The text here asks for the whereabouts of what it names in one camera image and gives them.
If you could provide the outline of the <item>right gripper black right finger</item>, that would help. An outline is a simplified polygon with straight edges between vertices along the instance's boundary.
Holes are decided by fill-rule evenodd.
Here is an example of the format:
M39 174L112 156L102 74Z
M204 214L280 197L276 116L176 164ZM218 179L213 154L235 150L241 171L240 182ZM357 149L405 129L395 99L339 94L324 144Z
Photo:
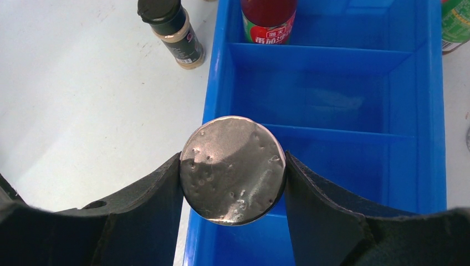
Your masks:
M418 214L356 195L286 153L296 265L468 265L469 208Z

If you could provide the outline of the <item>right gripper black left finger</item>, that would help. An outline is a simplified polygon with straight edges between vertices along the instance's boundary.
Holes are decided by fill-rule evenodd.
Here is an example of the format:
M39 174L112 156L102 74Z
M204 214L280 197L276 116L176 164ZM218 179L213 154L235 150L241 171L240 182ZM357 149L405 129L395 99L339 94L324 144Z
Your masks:
M172 265L182 211L179 156L81 209L27 205L1 179L2 265Z

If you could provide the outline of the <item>peppercorn jar silver lid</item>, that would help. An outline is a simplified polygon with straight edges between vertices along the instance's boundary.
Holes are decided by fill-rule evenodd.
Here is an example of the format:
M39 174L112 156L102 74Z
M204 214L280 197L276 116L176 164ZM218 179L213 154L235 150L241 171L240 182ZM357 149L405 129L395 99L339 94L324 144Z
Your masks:
M263 125L223 116L199 127L179 159L180 185L191 208L222 226L241 226L265 216L286 184L285 153Z

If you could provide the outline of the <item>short yellow-cap sauce bottle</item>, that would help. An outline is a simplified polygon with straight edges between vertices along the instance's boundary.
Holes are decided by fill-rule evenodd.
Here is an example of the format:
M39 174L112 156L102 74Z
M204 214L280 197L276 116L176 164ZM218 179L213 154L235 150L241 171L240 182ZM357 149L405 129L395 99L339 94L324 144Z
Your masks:
M287 44L293 29L297 0L240 1L244 35L257 44Z

